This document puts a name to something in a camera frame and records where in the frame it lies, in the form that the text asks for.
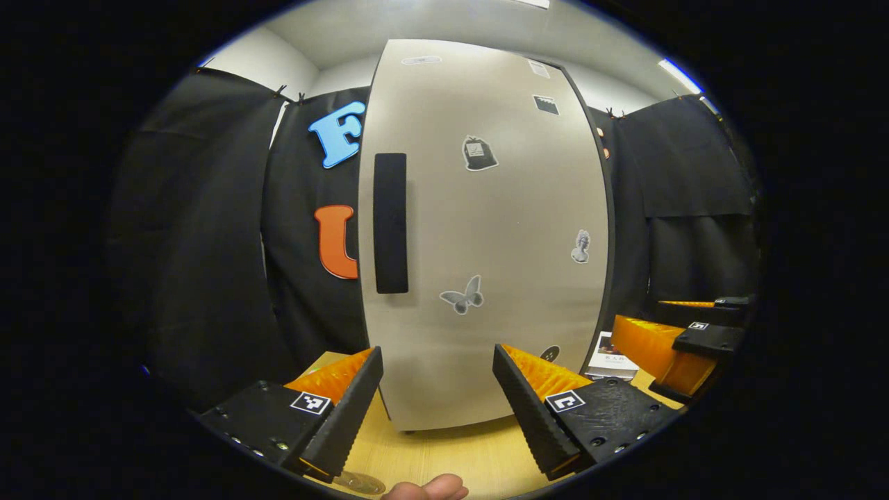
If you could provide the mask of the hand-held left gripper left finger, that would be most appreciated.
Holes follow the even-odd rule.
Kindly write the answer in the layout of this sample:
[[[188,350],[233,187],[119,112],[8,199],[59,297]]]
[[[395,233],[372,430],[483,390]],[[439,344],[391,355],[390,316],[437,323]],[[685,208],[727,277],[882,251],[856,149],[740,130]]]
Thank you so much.
[[[374,346],[279,384],[257,381],[198,415],[258,459],[331,483],[342,475],[383,374]]]

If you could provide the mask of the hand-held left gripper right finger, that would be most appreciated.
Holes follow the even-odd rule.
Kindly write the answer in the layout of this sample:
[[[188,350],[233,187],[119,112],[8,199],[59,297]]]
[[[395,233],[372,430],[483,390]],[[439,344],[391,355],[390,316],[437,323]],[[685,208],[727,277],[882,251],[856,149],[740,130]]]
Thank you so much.
[[[492,373],[549,480],[625,456],[681,415],[625,380],[591,381],[507,344],[493,348]]]

